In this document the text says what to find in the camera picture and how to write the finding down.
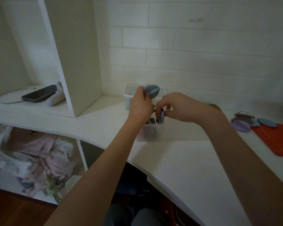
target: white desk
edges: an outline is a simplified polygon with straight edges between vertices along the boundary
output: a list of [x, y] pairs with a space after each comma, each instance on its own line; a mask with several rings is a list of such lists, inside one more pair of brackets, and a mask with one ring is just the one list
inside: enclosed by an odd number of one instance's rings
[[[224, 111], [228, 118], [234, 112]], [[102, 96], [77, 118], [31, 112], [0, 104], [0, 124], [54, 133], [105, 149], [127, 119], [124, 100]], [[282, 123], [281, 119], [270, 118]], [[192, 130], [192, 141], [135, 142], [128, 162], [202, 225], [250, 225], [238, 198], [202, 129]], [[254, 132], [242, 138], [283, 181], [283, 157], [274, 155]]]

